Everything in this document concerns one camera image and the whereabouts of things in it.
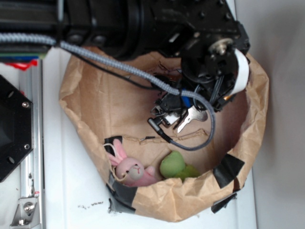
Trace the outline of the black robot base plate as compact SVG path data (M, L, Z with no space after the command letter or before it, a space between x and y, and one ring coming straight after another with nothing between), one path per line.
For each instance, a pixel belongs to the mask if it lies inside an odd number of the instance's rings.
M0 181L3 182L32 146L32 102L0 77Z

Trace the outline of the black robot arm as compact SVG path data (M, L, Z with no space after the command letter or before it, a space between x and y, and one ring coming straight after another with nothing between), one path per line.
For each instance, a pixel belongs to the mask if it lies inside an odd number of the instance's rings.
M249 77L249 39L224 0L3 0L0 60L28 64L51 47L97 47L120 60L149 52L180 58L183 79L166 90L149 124L220 111Z

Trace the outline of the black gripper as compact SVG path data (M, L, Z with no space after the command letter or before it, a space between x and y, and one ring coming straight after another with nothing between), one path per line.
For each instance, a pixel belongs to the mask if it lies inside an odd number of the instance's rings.
M205 58L183 58L181 73L182 78L176 82L161 74L156 78L177 89L201 95L215 112L221 111L241 90L241 52L229 44L220 44ZM151 126L179 126L192 106L208 112L198 100L170 93L165 93L155 104L151 110L155 118L148 120Z

